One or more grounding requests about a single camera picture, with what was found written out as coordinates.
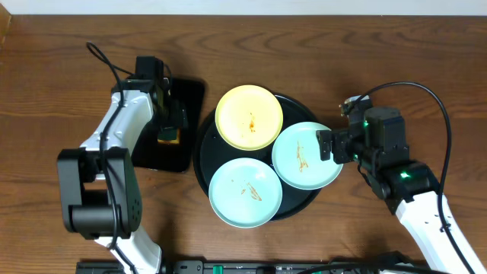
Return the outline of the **yellow plate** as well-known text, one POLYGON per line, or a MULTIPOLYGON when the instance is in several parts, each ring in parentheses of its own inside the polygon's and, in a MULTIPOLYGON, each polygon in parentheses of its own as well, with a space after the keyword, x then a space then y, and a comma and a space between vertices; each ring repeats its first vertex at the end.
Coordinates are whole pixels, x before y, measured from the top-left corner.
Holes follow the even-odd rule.
POLYGON ((230 146, 243 151, 265 148, 276 140, 283 126, 277 97, 257 85, 229 90, 215 109, 215 125, 230 146))

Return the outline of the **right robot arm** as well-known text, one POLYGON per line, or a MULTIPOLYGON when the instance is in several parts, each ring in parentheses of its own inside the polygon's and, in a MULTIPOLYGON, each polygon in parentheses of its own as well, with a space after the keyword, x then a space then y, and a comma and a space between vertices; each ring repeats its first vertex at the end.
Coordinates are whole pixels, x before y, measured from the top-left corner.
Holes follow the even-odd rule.
POLYGON ((391 107, 355 110, 346 129, 316 132, 322 160, 354 161, 373 193, 411 234, 428 266, 448 273, 484 273, 431 169, 409 157, 406 124, 391 107))

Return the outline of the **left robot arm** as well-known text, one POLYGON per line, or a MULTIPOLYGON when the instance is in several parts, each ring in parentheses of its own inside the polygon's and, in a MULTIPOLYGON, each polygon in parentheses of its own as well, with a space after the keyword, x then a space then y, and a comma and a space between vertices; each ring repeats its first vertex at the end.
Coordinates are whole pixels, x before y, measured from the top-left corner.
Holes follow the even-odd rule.
POLYGON ((197 81, 138 73, 116 85, 94 133, 61 150, 57 171, 67 231, 106 247, 118 266, 98 273, 164 273, 162 248, 142 227, 137 167, 189 167, 205 87, 197 81))

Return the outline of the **green and yellow sponge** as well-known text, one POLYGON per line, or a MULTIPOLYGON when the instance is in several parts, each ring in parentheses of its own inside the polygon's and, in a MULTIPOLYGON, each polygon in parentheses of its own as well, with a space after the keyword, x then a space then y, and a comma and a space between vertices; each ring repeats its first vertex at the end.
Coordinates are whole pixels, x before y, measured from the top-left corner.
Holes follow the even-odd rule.
POLYGON ((158 142, 163 145, 179 145, 180 130, 178 128, 162 129, 158 133, 158 142))

